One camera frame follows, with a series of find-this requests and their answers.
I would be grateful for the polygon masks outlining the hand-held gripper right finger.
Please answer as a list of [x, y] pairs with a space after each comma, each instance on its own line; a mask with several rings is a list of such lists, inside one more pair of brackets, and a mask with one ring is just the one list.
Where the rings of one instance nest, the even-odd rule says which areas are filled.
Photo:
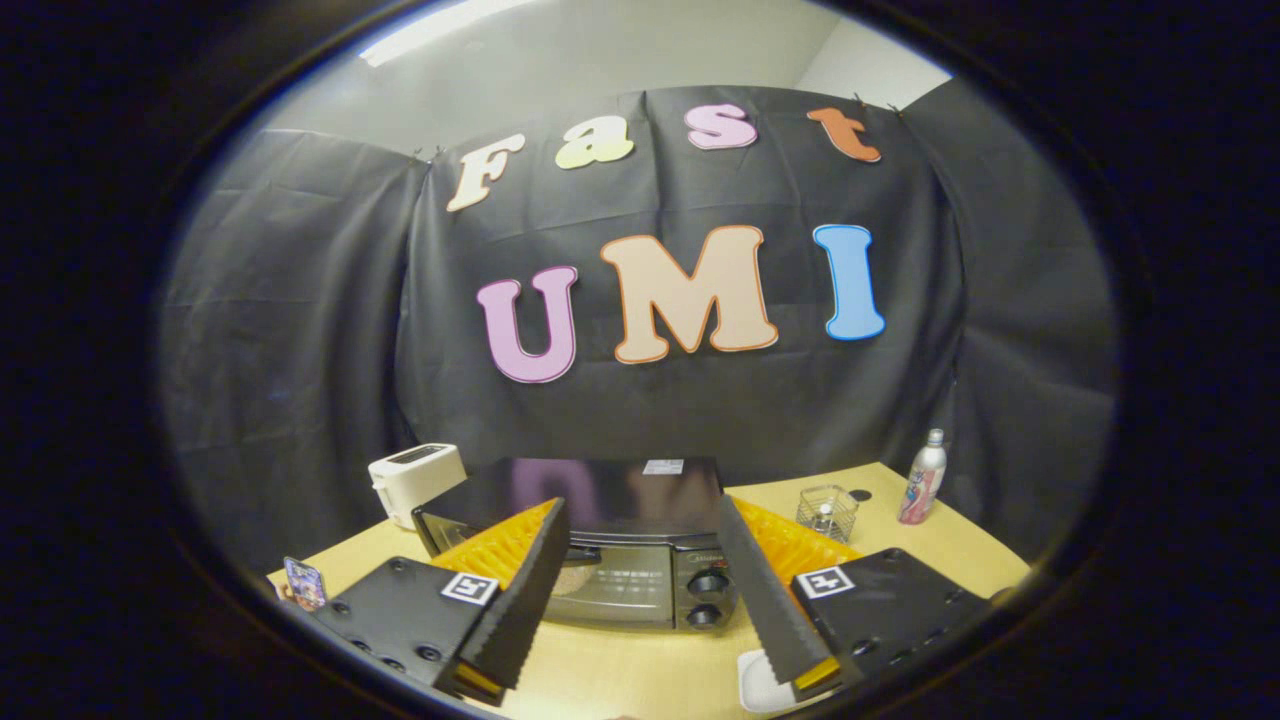
[[772, 674], [799, 700], [897, 680], [992, 611], [906, 550], [863, 555], [730, 495], [718, 512], [719, 543]]

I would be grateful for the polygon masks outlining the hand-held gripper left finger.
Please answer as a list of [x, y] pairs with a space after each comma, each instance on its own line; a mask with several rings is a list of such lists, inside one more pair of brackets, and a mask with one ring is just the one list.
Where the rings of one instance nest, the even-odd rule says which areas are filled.
[[416, 691], [499, 705], [516, 688], [570, 546], [563, 498], [439, 557], [393, 556], [308, 620]]

